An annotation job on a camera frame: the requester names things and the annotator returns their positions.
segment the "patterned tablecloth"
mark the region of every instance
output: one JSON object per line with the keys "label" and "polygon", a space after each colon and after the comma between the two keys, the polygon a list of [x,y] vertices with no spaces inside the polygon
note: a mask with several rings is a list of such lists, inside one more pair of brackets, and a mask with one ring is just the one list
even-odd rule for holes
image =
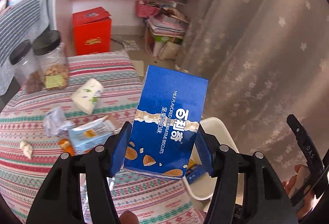
{"label": "patterned tablecloth", "polygon": [[[0,193],[23,223],[44,178],[63,152],[58,142],[65,135],[44,135],[42,121],[46,112],[61,106],[66,117],[77,125],[108,113],[114,113],[121,124],[134,119],[141,82],[125,51],[70,57],[69,66],[67,88],[29,95],[19,91],[0,114]],[[89,78],[100,81],[105,89],[91,116],[80,111],[70,99]],[[20,150],[21,140],[32,144],[31,160]],[[86,192],[83,188],[81,192],[85,200]],[[192,206],[182,181],[120,171],[111,193],[118,214],[130,210],[141,224],[203,222],[203,214]],[[91,223],[88,210],[85,221]]]}

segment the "metal screw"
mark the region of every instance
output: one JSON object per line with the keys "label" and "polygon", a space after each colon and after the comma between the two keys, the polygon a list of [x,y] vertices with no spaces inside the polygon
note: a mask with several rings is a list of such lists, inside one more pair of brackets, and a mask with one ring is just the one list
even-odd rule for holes
{"label": "metal screw", "polygon": [[262,159],[264,157],[264,154],[262,154],[261,152],[256,152],[255,153],[255,156],[258,158],[258,159]]}
{"label": "metal screw", "polygon": [[95,151],[98,153],[101,153],[103,150],[104,150],[104,146],[102,146],[102,145],[99,145],[95,148]]}
{"label": "metal screw", "polygon": [[61,157],[62,159],[67,159],[67,158],[69,157],[69,154],[68,154],[68,153],[62,153],[62,154],[60,155],[60,157]]}
{"label": "metal screw", "polygon": [[227,152],[229,148],[228,148],[227,145],[223,144],[223,145],[219,146],[219,149],[220,149],[222,152]]}

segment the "blue biscuit box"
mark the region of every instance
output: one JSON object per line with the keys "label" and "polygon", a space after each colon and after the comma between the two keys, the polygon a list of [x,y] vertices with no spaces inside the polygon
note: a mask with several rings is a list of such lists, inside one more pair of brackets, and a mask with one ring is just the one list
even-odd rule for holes
{"label": "blue biscuit box", "polygon": [[124,169],[181,179],[199,128],[208,80],[149,66]]}

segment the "beige curtain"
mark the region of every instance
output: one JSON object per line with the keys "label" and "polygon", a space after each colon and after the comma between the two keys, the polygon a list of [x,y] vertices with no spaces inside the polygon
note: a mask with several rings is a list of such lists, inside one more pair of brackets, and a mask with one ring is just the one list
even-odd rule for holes
{"label": "beige curtain", "polygon": [[262,151],[282,180],[305,163],[286,124],[329,147],[326,0],[200,0],[176,61],[209,79],[204,116],[220,118],[241,153]]}

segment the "light blue package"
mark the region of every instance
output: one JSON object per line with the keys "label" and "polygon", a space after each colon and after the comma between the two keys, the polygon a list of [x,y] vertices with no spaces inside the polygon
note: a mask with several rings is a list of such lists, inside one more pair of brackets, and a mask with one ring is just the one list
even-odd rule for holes
{"label": "light blue package", "polygon": [[107,118],[108,116],[104,116],[68,130],[70,142],[77,154],[85,153],[97,145],[104,144],[109,136],[119,133],[120,129]]}
{"label": "light blue package", "polygon": [[207,84],[190,74],[148,67],[124,169],[171,179],[185,175]]}

